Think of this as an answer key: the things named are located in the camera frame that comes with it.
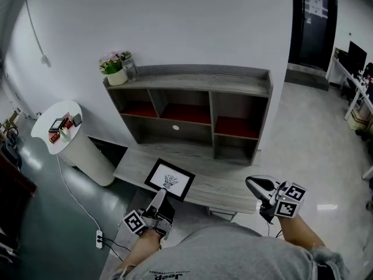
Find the glass jar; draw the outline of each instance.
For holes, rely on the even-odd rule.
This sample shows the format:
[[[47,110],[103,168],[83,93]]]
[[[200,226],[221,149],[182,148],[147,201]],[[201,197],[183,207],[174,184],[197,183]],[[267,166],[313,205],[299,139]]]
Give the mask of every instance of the glass jar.
[[[139,78],[139,71],[129,51],[124,52],[122,58],[123,70],[126,72],[128,81],[133,82]]]

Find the electric socket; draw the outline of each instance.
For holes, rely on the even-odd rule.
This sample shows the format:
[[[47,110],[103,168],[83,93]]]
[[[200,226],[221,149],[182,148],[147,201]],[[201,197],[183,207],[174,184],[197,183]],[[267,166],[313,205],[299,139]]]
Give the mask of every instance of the electric socket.
[[[96,247],[99,249],[103,248],[103,232],[98,230],[96,232]]]

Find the flower pot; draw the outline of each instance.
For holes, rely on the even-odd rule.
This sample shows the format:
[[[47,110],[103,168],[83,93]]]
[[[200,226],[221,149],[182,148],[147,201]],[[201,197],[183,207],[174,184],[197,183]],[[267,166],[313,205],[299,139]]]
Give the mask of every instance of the flower pot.
[[[107,80],[111,86],[118,86],[127,82],[128,78],[126,72],[121,69],[119,72],[107,75]]]

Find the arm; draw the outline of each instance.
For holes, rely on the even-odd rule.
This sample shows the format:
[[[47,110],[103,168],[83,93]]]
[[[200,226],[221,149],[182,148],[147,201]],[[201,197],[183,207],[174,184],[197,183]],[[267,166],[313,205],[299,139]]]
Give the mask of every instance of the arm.
[[[160,242],[161,235],[159,233],[154,229],[145,230],[119,268],[124,269],[128,264],[138,265],[142,263],[159,250]],[[127,267],[126,274],[132,270],[133,267]]]
[[[325,247],[324,242],[297,215],[294,219],[278,217],[285,241],[307,250],[313,247]]]

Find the framed picture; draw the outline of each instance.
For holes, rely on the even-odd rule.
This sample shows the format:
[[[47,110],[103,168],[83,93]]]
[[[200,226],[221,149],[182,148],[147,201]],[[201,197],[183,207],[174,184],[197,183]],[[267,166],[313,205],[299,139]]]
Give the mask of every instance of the framed picture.
[[[145,184],[156,190],[165,188],[167,195],[176,200],[183,201],[195,175],[172,165],[165,160],[158,159]]]

